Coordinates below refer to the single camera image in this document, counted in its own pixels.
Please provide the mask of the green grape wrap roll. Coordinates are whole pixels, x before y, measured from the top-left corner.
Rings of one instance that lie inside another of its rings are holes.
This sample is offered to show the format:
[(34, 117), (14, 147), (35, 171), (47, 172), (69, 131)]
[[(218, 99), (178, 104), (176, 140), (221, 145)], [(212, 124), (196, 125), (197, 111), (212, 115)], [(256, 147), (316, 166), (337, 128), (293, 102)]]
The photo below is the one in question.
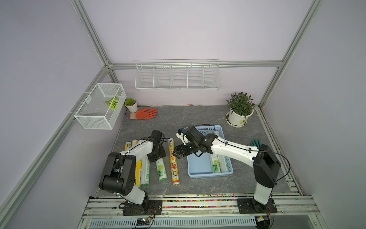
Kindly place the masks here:
[(148, 156), (145, 155), (142, 158), (140, 185), (142, 187), (146, 187), (149, 184), (150, 184), (150, 161), (148, 159)]
[(167, 180), (167, 172), (165, 169), (164, 159), (160, 158), (156, 161), (157, 173), (160, 181)]

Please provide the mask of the light blue plastic basket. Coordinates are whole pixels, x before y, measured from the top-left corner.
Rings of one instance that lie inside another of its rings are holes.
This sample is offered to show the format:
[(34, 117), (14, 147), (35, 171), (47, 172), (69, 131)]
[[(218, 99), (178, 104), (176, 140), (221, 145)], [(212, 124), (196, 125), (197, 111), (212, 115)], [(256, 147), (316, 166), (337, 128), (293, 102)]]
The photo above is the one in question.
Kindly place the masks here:
[[(221, 126), (196, 126), (195, 127), (203, 135), (214, 134), (218, 137), (225, 139), (224, 132)], [(188, 163), (188, 175), (190, 178), (211, 178), (222, 177), (233, 174), (234, 169), (231, 159), (226, 156), (226, 162), (229, 168), (229, 172), (226, 173), (213, 173), (211, 154), (203, 153), (202, 156), (197, 157), (195, 154), (191, 154), (187, 158)]]

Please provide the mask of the yellow red wrap roll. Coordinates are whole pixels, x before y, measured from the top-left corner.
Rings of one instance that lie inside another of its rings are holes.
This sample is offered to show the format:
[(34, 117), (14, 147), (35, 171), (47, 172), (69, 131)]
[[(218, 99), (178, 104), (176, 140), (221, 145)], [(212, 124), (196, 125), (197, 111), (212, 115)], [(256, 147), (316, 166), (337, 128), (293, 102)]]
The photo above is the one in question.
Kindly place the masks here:
[(168, 140), (168, 146), (169, 146), (169, 154), (170, 154), (170, 168), (172, 173), (172, 181), (174, 186), (180, 185), (180, 179), (179, 179), (179, 173), (178, 173), (178, 165), (177, 165), (177, 159), (173, 155), (174, 152), (174, 141), (172, 138)]

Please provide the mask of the white green wrap roll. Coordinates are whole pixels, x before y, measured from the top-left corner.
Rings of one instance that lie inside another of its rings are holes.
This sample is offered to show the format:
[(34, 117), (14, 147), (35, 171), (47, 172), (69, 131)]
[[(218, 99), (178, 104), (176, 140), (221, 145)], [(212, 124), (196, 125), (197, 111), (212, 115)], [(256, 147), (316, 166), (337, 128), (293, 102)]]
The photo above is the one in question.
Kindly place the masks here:
[(213, 173), (221, 173), (218, 155), (211, 155), (211, 163), (212, 163)]
[(226, 162), (226, 156), (223, 156), (223, 155), (217, 155), (217, 156), (219, 159), (221, 173), (229, 172), (229, 168), (228, 168), (228, 165)]

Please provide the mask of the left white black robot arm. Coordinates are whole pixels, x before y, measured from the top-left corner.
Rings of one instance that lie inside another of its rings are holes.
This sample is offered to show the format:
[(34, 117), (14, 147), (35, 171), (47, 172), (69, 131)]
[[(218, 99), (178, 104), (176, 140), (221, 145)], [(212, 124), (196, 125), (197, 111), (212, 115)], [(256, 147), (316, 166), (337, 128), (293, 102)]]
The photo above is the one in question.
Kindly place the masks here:
[(150, 137), (143, 139), (136, 146), (122, 152), (111, 152), (105, 162), (99, 188), (122, 196), (130, 204), (147, 205), (146, 192), (134, 183), (136, 163), (144, 156), (147, 156), (150, 162), (165, 157), (166, 152), (162, 144), (163, 133), (153, 130)]

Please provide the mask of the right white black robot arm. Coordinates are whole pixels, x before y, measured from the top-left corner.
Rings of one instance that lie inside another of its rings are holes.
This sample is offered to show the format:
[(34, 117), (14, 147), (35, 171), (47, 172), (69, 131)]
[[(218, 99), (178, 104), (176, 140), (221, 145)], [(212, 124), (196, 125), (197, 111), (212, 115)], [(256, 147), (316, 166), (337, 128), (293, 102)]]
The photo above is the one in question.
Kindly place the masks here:
[(203, 135), (193, 126), (179, 129), (176, 136), (183, 142), (173, 151), (173, 155), (179, 159), (198, 152), (209, 153), (233, 158), (253, 168), (256, 188), (252, 206), (257, 209), (267, 208), (281, 168), (276, 153), (269, 146), (237, 144), (215, 134)]

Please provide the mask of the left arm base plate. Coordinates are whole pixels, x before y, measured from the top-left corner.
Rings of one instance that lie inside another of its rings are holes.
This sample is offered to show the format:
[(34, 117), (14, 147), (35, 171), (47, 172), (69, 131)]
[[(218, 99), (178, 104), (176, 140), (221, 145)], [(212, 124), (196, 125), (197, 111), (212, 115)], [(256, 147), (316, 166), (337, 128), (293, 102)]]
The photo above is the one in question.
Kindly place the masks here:
[(161, 215), (163, 210), (163, 201), (148, 199), (142, 205), (125, 203), (123, 207), (124, 216), (142, 216), (142, 215)]

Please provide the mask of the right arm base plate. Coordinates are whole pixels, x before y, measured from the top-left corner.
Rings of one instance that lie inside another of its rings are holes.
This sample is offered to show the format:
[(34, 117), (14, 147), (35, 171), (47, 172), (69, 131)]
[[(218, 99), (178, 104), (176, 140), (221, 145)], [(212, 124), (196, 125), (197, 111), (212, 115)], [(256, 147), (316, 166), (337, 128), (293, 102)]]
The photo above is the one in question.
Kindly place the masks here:
[(237, 206), (240, 214), (267, 214), (278, 213), (272, 198), (266, 204), (261, 204), (254, 198), (238, 198)]

